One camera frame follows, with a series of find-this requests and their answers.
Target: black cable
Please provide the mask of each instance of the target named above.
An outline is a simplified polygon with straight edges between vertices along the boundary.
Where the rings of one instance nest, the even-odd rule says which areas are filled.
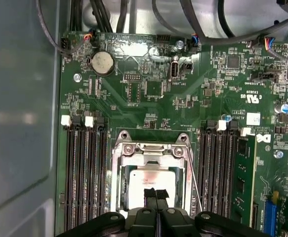
[[[112,33],[113,32],[112,26],[110,23],[108,13],[106,12],[105,6],[103,4],[103,1],[102,0],[95,0],[95,2],[96,2],[97,6],[101,12],[102,20],[103,20],[103,23],[104,23],[104,26],[105,26],[107,32]]]
[[[224,33],[228,38],[235,37],[231,29],[229,29],[229,26],[226,22],[225,18],[225,11],[224,11],[224,2],[225,0],[218,0],[217,2],[217,14],[218,14],[218,20],[219,24],[221,25]]]
[[[187,17],[187,20],[189,21],[191,27],[193,28],[193,30],[195,31],[195,33],[198,35],[200,42],[203,44],[212,44],[212,45],[223,45],[223,44],[233,44],[233,43],[238,43],[238,42],[242,42],[242,41],[249,41],[249,40],[253,40],[256,39],[258,36],[266,36],[269,35],[271,33],[274,33],[275,31],[278,31],[280,29],[282,29],[285,26],[288,26],[288,19],[284,20],[283,22],[277,24],[277,25],[273,25],[271,27],[268,27],[266,29],[260,30],[260,31],[256,31],[250,34],[246,34],[243,36],[237,36],[237,37],[233,37],[230,39],[227,38],[222,38],[222,39],[218,39],[218,38],[209,38],[206,37],[200,24],[199,21],[195,15],[191,0],[180,0],[181,3],[181,7],[183,9],[183,12],[185,14],[185,16]]]
[[[76,4],[76,31],[82,31],[82,1],[81,0],[75,0]]]
[[[123,33],[127,15],[128,0],[121,0],[120,17],[116,26],[116,33]]]
[[[167,21],[165,21],[165,19],[161,16],[157,5],[156,5],[156,0],[152,0],[152,7],[153,7],[153,13],[156,17],[156,19],[159,21],[160,24],[162,24],[164,27],[166,27],[168,30],[170,30],[171,32],[177,34],[178,36],[183,36],[185,38],[190,38],[191,35],[189,34],[185,34],[179,30],[176,30],[174,27],[172,27]]]
[[[97,4],[95,3],[95,0],[90,0],[90,3],[91,3],[91,7],[93,10],[93,14],[95,16],[96,22],[98,24],[99,30],[101,32],[106,32],[105,27],[104,27],[103,22],[102,22],[102,17],[101,17],[100,11],[98,9]]]
[[[50,35],[50,32],[46,26],[46,23],[44,21],[44,16],[43,16],[43,13],[41,11],[41,1],[40,0],[36,0],[35,1],[35,5],[36,5],[36,10],[38,12],[38,17],[39,17],[39,20],[40,20],[40,24],[41,24],[41,27],[44,31],[44,34],[46,35],[48,41],[53,45],[53,47],[55,49],[57,49],[60,53],[62,54],[65,54],[65,55],[70,55],[70,54],[73,54],[74,52],[76,52],[80,47],[81,45],[83,44],[83,40],[81,42],[79,42],[74,48],[70,49],[70,50],[66,50],[66,49],[63,49],[61,46],[59,46],[53,39],[53,37]]]

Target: electrolytic capacitor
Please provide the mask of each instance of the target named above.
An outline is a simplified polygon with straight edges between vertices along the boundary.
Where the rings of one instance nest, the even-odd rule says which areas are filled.
[[[288,104],[287,103],[280,103],[274,107],[274,110],[277,114],[288,114]]]

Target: black ram slot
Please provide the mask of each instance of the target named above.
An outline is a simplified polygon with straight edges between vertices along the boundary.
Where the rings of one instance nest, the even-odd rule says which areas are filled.
[[[201,130],[197,183],[204,211],[229,217],[237,135]]]
[[[93,219],[94,193],[96,182],[96,152],[97,152],[97,131],[96,129],[89,132],[89,152],[88,152],[88,183],[87,183],[87,221]]]
[[[78,132],[78,140],[77,149],[76,149],[76,157],[77,157],[77,192],[76,192],[76,225],[83,224],[82,218],[82,204],[83,204],[83,174],[84,174],[84,148],[85,148],[85,131]]]
[[[100,149],[99,149],[99,173],[98,173],[98,215],[104,214],[105,207],[105,184],[106,184],[106,160],[107,160],[107,133],[105,131],[100,132]]]
[[[66,154],[66,207],[65,207],[65,231],[71,229],[71,216],[72,216],[72,193],[73,193],[73,153],[74,153],[74,132],[67,131],[67,154]]]

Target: capacitor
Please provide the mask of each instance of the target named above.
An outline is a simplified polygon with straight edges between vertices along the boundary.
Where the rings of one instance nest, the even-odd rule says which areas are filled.
[[[221,119],[222,119],[222,120],[225,120],[226,122],[230,122],[230,121],[232,120],[232,116],[223,114],[223,115],[221,116]]]
[[[283,157],[284,157],[283,151],[276,150],[276,151],[274,152],[274,157],[277,158],[277,159],[283,158]]]
[[[288,114],[288,104],[287,103],[280,103],[274,107],[274,110],[277,114]]]
[[[184,48],[184,42],[182,40],[178,40],[175,43],[175,46],[177,47],[177,49],[182,50]]]

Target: screw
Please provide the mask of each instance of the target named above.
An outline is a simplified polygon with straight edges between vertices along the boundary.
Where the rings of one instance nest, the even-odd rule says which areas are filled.
[[[182,156],[182,155],[183,155],[183,150],[182,150],[182,148],[181,148],[181,147],[176,147],[176,148],[174,149],[174,155],[177,156],[177,157]]]
[[[175,46],[177,46],[177,48],[180,50],[180,49],[183,49],[184,48],[184,42],[182,40],[178,40],[176,43],[175,43]]]
[[[82,80],[82,76],[79,73],[74,74],[74,81],[80,82]]]
[[[174,61],[178,61],[179,60],[179,56],[178,55],[174,55],[174,57],[172,58]]]
[[[285,230],[281,230],[280,236],[281,237],[288,237],[288,232]]]
[[[124,153],[126,155],[130,155],[130,154],[134,153],[134,147],[132,145],[126,145],[124,147]]]
[[[168,212],[169,214],[173,214],[173,213],[175,213],[175,210],[174,210],[174,209],[168,209],[167,212]]]
[[[202,214],[201,217],[206,220],[211,218],[208,214]]]
[[[283,151],[276,150],[275,153],[274,153],[274,157],[277,158],[277,159],[283,158],[284,157]]]

